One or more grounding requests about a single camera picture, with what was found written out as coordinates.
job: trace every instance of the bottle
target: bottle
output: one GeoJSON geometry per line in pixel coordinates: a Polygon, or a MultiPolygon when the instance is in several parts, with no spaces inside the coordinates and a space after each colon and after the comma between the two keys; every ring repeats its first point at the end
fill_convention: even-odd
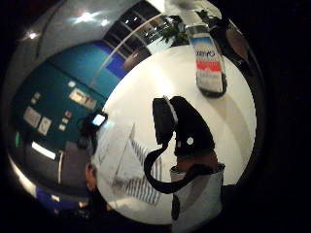
{"type": "Polygon", "coordinates": [[[207,97],[221,97],[226,92],[225,63],[206,23],[186,26],[186,33],[195,51],[196,85],[207,97]]]}

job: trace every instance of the desk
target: desk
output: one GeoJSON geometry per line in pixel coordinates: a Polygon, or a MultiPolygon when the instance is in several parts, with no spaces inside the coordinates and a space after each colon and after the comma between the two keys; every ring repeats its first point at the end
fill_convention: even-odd
{"type": "MultiPolygon", "coordinates": [[[[240,71],[225,58],[227,92],[222,98],[204,97],[195,84],[194,52],[190,46],[156,53],[134,67],[118,84],[105,105],[109,120],[133,120],[134,140],[150,150],[156,144],[152,102],[155,97],[184,96],[208,123],[216,142],[219,161],[225,164],[224,184],[237,183],[242,175],[256,136],[256,109],[252,93],[240,71]]],[[[174,136],[162,158],[162,180],[170,182],[169,169],[175,164],[174,136]]],[[[98,173],[98,189],[117,212],[149,224],[171,223],[171,194],[161,194],[156,206],[124,193],[116,193],[98,173]]]]}

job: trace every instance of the person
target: person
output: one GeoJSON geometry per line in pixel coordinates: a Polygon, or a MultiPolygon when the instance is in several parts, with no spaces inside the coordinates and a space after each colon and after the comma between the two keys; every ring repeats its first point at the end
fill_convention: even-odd
{"type": "Polygon", "coordinates": [[[88,194],[88,203],[79,206],[73,210],[62,210],[58,218],[66,225],[76,225],[89,229],[89,226],[97,216],[103,216],[113,209],[107,204],[105,199],[99,193],[96,186],[96,168],[91,163],[85,167],[86,190],[88,194]]]}
{"type": "Polygon", "coordinates": [[[153,114],[156,140],[162,148],[147,155],[145,175],[156,190],[173,193],[172,232],[191,232],[222,211],[225,166],[218,161],[207,123],[184,97],[155,98],[153,114]],[[172,183],[163,183],[154,179],[150,171],[167,149],[173,131],[176,133],[176,165],[170,169],[172,183]]]}

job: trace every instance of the red label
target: red label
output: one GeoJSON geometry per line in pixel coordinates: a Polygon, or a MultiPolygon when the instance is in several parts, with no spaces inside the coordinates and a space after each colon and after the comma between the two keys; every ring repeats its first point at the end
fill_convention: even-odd
{"type": "Polygon", "coordinates": [[[211,72],[220,72],[221,66],[217,61],[196,61],[196,69],[210,70],[211,72]]]}

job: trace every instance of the papers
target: papers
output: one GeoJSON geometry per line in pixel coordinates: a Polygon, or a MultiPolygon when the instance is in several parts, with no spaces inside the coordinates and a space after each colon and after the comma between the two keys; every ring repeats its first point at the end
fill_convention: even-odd
{"type": "Polygon", "coordinates": [[[143,166],[138,160],[131,141],[128,140],[116,175],[116,181],[127,183],[131,179],[142,179],[144,176],[143,166]]]}
{"type": "Polygon", "coordinates": [[[78,88],[74,88],[70,95],[69,98],[76,103],[93,110],[96,106],[97,101],[93,98],[91,98],[88,94],[84,93],[78,88]]]}
{"type": "Polygon", "coordinates": [[[37,128],[38,123],[41,119],[41,115],[36,112],[33,108],[28,107],[23,115],[24,120],[26,120],[32,127],[37,128]]]}
{"type": "MultiPolygon", "coordinates": [[[[135,151],[137,158],[140,161],[141,166],[143,166],[144,160],[150,151],[143,145],[132,140],[131,145],[135,151]]],[[[159,158],[156,160],[152,169],[152,176],[157,180],[161,180],[161,165],[161,159],[159,158]]],[[[161,195],[160,192],[156,191],[150,185],[145,175],[143,179],[130,180],[126,185],[123,186],[123,192],[151,205],[156,205],[161,195]]]]}
{"type": "Polygon", "coordinates": [[[97,132],[97,149],[92,157],[92,163],[99,168],[100,165],[102,164],[105,156],[106,156],[106,149],[108,147],[108,144],[110,142],[110,137],[112,134],[112,130],[114,128],[114,124],[110,121],[107,120],[107,122],[99,129],[97,132]]]}
{"type": "Polygon", "coordinates": [[[103,153],[100,155],[105,156],[102,161],[99,161],[101,162],[99,174],[102,175],[109,185],[114,184],[133,125],[132,122],[116,124],[113,130],[110,130],[109,135],[103,140],[104,144],[98,144],[98,147],[101,148],[100,152],[103,153]]]}
{"type": "Polygon", "coordinates": [[[39,133],[47,136],[51,124],[52,124],[52,121],[49,118],[43,116],[38,127],[39,133]]]}

